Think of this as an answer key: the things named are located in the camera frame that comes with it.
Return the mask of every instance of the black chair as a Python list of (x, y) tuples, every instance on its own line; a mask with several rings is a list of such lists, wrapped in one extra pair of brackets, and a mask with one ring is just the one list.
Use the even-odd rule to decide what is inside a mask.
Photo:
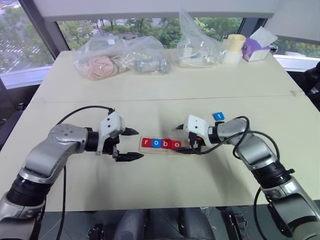
[(0, 151), (23, 113), (22, 108), (12, 100), (0, 79)]
[(313, 105), (320, 111), (320, 62), (316, 67), (305, 72), (288, 71), (296, 84), (309, 97)]

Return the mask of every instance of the purple object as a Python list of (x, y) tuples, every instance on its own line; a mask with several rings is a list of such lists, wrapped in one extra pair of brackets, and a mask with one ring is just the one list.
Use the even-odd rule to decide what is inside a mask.
[(247, 38), (242, 47), (243, 58), (249, 61), (254, 51), (257, 50), (270, 50), (269, 46), (261, 47), (260, 44), (251, 38)]

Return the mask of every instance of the white table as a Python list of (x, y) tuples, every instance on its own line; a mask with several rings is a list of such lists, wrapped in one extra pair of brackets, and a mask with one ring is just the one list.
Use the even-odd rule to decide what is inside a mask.
[[(173, 67), (167, 75), (123, 74), (84, 79), (62, 52), (0, 152), (0, 195), (11, 186), (31, 149), (67, 113), (87, 105), (116, 108), (139, 136), (121, 137), (121, 152), (137, 152), (140, 136), (179, 137), (173, 129), (189, 114), (213, 123), (245, 115), (251, 128), (278, 143), (281, 161), (313, 199), (320, 199), (320, 115), (279, 63), (265, 61), (206, 69)], [(87, 109), (66, 122), (97, 129), (106, 116)], [(47, 211), (61, 211), (62, 175), (47, 198)], [(250, 205), (257, 181), (223, 146), (204, 156), (146, 154), (133, 162), (114, 162), (93, 152), (67, 163), (67, 211)], [(259, 203), (265, 203), (261, 197)]]
[[(277, 142), (281, 161), (313, 198), (320, 198), (320, 115), (306, 96), (262, 96), (180, 100), (36, 102), (23, 113), (0, 152), (0, 194), (6, 192), (30, 150), (64, 115), (86, 105), (116, 109), (140, 136), (177, 137), (173, 131), (188, 114), (213, 123), (211, 113), (227, 120), (249, 117), (251, 128)], [(103, 109), (87, 109), (66, 123), (97, 128)], [(136, 152), (140, 136), (121, 137), (121, 152)], [(51, 189), (47, 211), (61, 211), (62, 174)], [(114, 162), (93, 152), (73, 155), (67, 163), (67, 211), (250, 205), (258, 184), (245, 165), (223, 146), (210, 154), (146, 154), (133, 162)], [(261, 197), (259, 203), (266, 203)]]
[(34, 102), (140, 101), (292, 96), (301, 89), (269, 54), (265, 61), (211, 68), (173, 66), (167, 75), (134, 74), (131, 71), (100, 81), (87, 80), (73, 65), (72, 53), (62, 52)]

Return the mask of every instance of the blue block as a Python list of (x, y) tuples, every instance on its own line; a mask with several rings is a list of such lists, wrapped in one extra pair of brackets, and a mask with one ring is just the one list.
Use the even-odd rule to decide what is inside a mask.
[(152, 148), (157, 148), (160, 149), (161, 148), (161, 143), (162, 143), (162, 139), (158, 139), (158, 138), (152, 138)]
[(213, 118), (214, 120), (216, 121), (222, 121), (222, 120), (225, 120), (225, 116), (222, 112), (216, 112), (213, 114)]

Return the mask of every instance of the window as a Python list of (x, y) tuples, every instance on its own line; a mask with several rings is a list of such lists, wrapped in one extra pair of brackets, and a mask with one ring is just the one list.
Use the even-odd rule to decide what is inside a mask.
[(320, 45), (278, 39), (273, 43), (278, 46), (278, 55), (320, 58)]
[(53, 64), (18, 1), (0, 1), (0, 36), (0, 74)]
[[(222, 40), (236, 34), (241, 25), (239, 17), (195, 17), (195, 22), (209, 37)], [(177, 46), (181, 38), (178, 18), (130, 18), (60, 21), (58, 25), (69, 47), (77, 50), (94, 36), (117, 35), (122, 39), (154, 36), (165, 48)]]

